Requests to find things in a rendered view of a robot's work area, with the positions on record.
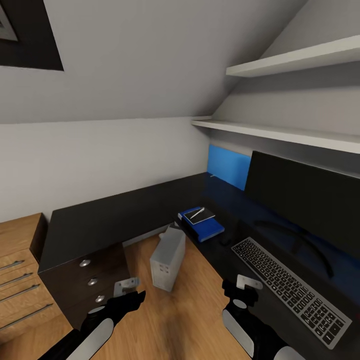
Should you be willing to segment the monitor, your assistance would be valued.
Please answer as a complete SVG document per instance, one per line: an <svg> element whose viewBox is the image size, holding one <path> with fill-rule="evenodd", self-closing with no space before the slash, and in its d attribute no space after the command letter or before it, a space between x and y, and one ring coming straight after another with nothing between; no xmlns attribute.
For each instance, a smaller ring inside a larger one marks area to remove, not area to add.
<svg viewBox="0 0 360 360"><path fill-rule="evenodd" d="M312 246L334 270L308 232L360 260L360 178L252 151L244 195L301 227L300 233L269 221Z"/></svg>

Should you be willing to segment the keyboard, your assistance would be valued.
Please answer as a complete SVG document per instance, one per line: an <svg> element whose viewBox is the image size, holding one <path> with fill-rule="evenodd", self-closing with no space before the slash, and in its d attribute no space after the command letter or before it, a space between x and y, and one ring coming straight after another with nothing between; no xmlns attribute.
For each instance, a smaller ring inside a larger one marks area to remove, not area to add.
<svg viewBox="0 0 360 360"><path fill-rule="evenodd" d="M231 248L289 309L332 350L352 320L251 237Z"/></svg>

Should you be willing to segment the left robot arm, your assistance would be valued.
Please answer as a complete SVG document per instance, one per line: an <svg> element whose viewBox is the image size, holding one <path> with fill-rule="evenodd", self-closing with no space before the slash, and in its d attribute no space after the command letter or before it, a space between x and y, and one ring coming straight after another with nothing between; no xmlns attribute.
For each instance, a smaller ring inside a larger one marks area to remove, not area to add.
<svg viewBox="0 0 360 360"><path fill-rule="evenodd" d="M116 324L128 312L138 310L144 302L145 290L127 294L122 291L139 285L139 277L116 282L114 295L107 300L108 304L88 312L80 330L74 328L38 360L90 360L110 339Z"/></svg>

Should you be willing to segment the mouse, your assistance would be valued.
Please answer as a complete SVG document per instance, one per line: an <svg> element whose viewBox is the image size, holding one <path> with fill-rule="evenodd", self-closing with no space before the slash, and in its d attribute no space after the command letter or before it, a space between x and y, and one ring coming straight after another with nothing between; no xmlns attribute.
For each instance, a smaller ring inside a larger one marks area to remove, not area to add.
<svg viewBox="0 0 360 360"><path fill-rule="evenodd" d="M221 236L221 238L219 239L223 244L228 244L232 241L232 236L230 235L223 235Z"/></svg>

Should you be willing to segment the notebook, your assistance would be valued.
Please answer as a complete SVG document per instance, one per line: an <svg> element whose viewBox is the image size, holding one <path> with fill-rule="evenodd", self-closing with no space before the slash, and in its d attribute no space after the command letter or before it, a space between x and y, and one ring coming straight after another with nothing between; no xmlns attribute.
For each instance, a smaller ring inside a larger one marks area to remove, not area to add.
<svg viewBox="0 0 360 360"><path fill-rule="evenodd" d="M199 209L187 212L184 216L193 224L197 224L203 222L207 219L213 218L215 214L213 214L209 209L206 207L201 207Z"/></svg>

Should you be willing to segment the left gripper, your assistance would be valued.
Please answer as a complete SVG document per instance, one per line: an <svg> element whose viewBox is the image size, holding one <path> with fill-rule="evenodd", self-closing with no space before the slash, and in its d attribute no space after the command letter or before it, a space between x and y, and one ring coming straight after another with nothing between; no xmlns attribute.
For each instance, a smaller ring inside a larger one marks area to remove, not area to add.
<svg viewBox="0 0 360 360"><path fill-rule="evenodd" d="M117 302L121 305L122 307L122 317L125 317L125 315L128 312L132 312L135 310L138 310L138 308L140 307L140 304L144 302L146 297L146 291L142 291L141 293L138 293L137 291L135 292L131 292L131 293L127 293L126 295L122 295L120 297L112 297L110 299L107 300L107 303L113 303L113 302Z"/></svg>

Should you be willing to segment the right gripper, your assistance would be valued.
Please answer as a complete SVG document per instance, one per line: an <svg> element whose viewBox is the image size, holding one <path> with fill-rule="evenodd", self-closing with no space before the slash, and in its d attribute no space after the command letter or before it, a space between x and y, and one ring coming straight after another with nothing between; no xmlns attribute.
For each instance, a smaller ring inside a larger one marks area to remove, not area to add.
<svg viewBox="0 0 360 360"><path fill-rule="evenodd" d="M228 278L226 278L222 282L222 288L224 289L224 295L231 298L234 294L241 294L245 297L247 301L247 305L254 307L255 302L258 302L259 295L253 287L252 290L248 288L238 288L237 284L233 282L229 282Z"/></svg>

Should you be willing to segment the folder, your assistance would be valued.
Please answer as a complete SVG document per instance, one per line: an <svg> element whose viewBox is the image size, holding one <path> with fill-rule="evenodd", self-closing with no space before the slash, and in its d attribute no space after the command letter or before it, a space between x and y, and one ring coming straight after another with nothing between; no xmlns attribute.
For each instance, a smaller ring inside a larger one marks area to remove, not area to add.
<svg viewBox="0 0 360 360"><path fill-rule="evenodd" d="M195 207L184 212L178 213L178 217L183 221L187 228L194 234L194 236L201 242L206 241L222 232L225 228L217 222L213 217L208 218L196 224L192 224L184 214L200 209L201 207Z"/></svg>

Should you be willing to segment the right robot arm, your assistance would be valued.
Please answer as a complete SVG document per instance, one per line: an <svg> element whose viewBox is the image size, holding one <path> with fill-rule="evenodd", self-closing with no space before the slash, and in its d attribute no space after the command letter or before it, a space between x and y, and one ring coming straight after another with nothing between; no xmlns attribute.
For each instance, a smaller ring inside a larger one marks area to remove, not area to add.
<svg viewBox="0 0 360 360"><path fill-rule="evenodd" d="M245 285L251 286L252 290ZM222 311L223 323L252 360L306 360L271 326L250 313L248 306L254 307L259 298L255 288L263 288L260 281L239 274L237 284L226 278L222 288L224 295L230 298Z"/></svg>

